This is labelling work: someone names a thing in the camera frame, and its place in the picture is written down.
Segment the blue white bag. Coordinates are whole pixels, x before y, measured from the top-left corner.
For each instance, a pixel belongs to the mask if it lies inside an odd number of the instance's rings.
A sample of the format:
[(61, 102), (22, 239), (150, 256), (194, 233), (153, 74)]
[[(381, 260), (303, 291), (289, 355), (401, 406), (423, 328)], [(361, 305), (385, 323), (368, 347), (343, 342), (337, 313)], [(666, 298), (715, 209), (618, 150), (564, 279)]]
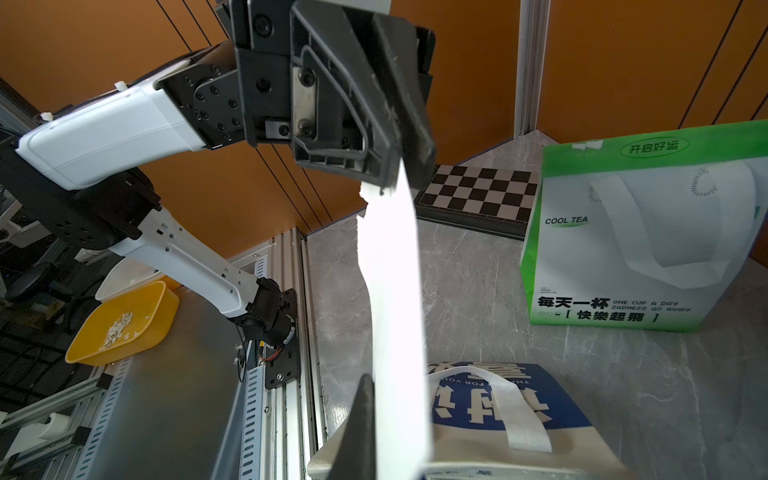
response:
[[(531, 363), (426, 365), (432, 453), (419, 479), (631, 479), (580, 408)], [(312, 457), (328, 479), (347, 419)]]

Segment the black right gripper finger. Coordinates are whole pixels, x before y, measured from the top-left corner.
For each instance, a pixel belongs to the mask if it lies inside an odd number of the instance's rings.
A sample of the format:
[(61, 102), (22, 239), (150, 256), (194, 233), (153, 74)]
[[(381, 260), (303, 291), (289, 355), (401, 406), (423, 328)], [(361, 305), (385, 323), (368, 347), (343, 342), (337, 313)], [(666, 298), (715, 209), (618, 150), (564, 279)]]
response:
[(364, 374), (359, 381), (328, 479), (376, 478), (375, 386), (372, 376)]

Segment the green white paper bag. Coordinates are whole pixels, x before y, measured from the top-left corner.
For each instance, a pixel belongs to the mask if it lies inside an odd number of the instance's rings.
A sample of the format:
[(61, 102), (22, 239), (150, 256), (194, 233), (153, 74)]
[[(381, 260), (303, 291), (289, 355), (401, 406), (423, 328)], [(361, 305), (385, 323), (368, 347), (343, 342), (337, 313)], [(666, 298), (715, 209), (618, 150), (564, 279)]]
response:
[(520, 261), (534, 325), (697, 330), (767, 214), (767, 124), (545, 148)]

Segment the white receipt green bag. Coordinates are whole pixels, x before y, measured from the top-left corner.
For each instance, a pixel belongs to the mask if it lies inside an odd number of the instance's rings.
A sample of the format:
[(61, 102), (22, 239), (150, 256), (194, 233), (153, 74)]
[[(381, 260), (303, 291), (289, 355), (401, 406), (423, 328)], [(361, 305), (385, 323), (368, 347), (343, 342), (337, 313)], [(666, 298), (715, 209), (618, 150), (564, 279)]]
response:
[(405, 169), (360, 189), (357, 258), (372, 320), (376, 476), (419, 479), (432, 453), (417, 222)]

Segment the brown checkered chessboard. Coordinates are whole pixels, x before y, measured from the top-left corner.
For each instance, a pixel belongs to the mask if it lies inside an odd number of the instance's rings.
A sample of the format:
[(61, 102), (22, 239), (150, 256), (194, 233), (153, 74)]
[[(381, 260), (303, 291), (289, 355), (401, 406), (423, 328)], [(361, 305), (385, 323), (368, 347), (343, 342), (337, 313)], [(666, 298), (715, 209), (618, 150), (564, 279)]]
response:
[(419, 219), (524, 240), (540, 176), (523, 170), (439, 165), (414, 200)]

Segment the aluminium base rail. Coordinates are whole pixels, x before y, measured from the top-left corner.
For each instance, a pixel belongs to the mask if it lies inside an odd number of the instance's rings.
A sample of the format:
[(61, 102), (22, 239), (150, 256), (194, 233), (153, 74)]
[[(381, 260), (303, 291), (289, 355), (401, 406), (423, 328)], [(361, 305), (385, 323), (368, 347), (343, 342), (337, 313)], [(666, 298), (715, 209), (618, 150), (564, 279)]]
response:
[(245, 342), (180, 290), (159, 345), (2, 419), (2, 477), (305, 478), (326, 437), (305, 258), (304, 236), (289, 230), (236, 259), (295, 294), (281, 352)]

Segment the yellow plastic bin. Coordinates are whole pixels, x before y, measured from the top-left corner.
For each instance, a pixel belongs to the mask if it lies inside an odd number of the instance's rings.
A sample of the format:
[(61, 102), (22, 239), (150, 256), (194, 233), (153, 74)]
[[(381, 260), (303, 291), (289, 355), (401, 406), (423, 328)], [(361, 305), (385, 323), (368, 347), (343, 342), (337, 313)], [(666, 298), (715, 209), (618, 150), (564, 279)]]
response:
[(178, 296), (163, 281), (108, 300), (85, 320), (65, 361), (100, 367), (151, 349), (170, 331), (178, 306)]

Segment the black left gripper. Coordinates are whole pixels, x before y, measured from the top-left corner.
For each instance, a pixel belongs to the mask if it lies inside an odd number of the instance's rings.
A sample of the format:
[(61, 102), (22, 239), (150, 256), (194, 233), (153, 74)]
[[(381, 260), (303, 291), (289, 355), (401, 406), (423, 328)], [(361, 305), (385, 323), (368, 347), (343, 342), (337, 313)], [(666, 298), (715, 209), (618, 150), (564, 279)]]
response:
[(233, 42), (250, 145), (286, 143), (303, 168), (383, 188), (402, 153), (410, 185), (429, 184), (432, 30), (323, 1), (219, 1), (215, 12)]

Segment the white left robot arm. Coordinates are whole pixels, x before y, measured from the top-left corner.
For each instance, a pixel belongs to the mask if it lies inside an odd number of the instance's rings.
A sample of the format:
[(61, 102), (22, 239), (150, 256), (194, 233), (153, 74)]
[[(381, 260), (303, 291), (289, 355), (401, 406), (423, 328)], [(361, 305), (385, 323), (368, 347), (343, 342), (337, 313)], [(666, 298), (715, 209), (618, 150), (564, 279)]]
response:
[(1, 182), (54, 236), (160, 270), (244, 336), (292, 342), (276, 282), (235, 269), (165, 209), (144, 164), (241, 141), (383, 192), (425, 186), (436, 37), (408, 20), (324, 1), (221, 1), (225, 42), (166, 63), (1, 144)]

